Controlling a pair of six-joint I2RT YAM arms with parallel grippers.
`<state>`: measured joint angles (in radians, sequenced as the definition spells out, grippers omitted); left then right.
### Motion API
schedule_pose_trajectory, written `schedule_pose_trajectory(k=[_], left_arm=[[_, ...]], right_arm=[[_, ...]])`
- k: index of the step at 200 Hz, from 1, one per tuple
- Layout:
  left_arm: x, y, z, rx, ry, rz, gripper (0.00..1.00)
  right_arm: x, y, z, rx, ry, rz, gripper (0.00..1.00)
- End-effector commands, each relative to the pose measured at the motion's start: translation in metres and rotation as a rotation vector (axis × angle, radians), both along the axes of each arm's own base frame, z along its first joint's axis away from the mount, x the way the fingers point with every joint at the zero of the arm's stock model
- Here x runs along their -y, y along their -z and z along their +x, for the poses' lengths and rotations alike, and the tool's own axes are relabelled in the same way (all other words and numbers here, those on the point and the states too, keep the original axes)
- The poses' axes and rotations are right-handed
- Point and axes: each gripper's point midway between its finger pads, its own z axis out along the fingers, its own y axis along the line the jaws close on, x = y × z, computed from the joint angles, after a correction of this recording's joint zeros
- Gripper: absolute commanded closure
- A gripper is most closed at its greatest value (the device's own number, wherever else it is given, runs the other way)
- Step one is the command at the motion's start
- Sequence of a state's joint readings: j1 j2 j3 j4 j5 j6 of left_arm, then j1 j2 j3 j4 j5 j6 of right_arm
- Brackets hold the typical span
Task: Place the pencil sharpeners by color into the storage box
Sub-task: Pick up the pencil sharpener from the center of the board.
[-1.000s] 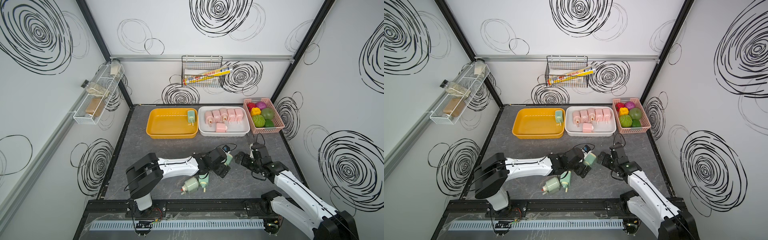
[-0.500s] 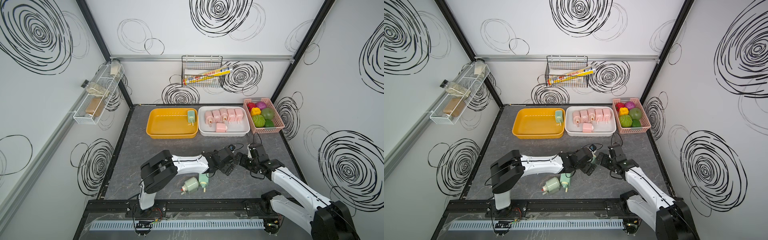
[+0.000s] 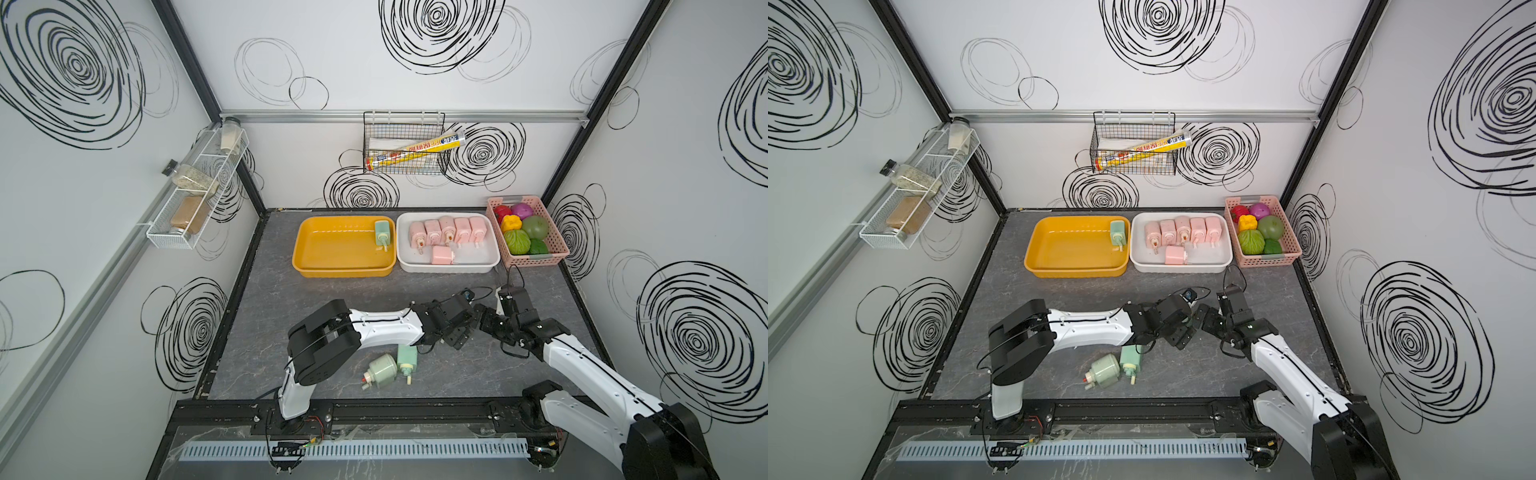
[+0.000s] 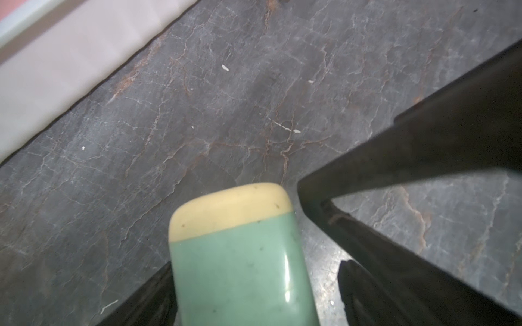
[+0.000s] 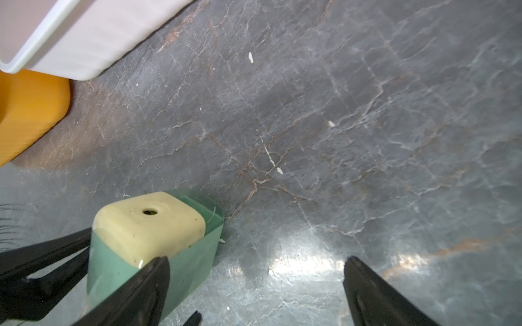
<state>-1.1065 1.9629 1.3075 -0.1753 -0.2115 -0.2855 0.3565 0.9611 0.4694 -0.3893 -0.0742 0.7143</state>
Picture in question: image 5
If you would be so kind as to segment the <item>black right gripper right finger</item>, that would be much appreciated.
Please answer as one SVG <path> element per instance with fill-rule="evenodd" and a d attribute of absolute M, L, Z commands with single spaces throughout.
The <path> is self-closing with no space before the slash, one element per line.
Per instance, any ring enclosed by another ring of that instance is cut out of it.
<path fill-rule="evenodd" d="M 354 325 L 437 325 L 356 256 L 345 262 L 344 276 Z"/>

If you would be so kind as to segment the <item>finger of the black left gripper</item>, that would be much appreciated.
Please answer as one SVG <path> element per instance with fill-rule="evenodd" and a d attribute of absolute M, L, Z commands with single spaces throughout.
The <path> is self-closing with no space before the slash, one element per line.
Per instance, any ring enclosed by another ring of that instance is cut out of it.
<path fill-rule="evenodd" d="M 1 252 L 1 281 L 16 281 L 85 249 L 91 243 L 91 229 L 59 239 Z"/>
<path fill-rule="evenodd" d="M 1 282 L 1 321 L 43 319 L 87 274 L 89 250 L 40 278 Z"/>

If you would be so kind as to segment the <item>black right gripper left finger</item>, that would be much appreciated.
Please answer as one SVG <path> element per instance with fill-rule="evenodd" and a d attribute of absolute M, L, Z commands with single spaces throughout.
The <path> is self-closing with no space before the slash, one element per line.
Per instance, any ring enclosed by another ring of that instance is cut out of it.
<path fill-rule="evenodd" d="M 75 325 L 158 325 L 169 281 L 168 258 L 154 258 Z"/>

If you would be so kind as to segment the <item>yellow plastic storage tray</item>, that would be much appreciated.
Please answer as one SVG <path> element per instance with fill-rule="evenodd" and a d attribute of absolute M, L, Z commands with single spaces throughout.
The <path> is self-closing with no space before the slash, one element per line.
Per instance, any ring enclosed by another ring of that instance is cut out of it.
<path fill-rule="evenodd" d="M 70 107 L 67 78 L 29 70 L 1 72 L 1 165 L 34 144 Z"/>

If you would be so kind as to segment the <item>white plastic storage tray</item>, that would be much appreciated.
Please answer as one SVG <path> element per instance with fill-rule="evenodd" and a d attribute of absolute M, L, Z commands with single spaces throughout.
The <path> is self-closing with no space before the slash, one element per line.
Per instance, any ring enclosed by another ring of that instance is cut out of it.
<path fill-rule="evenodd" d="M 87 81 L 189 4 L 179 1 L 2 1 L 1 70 Z"/>

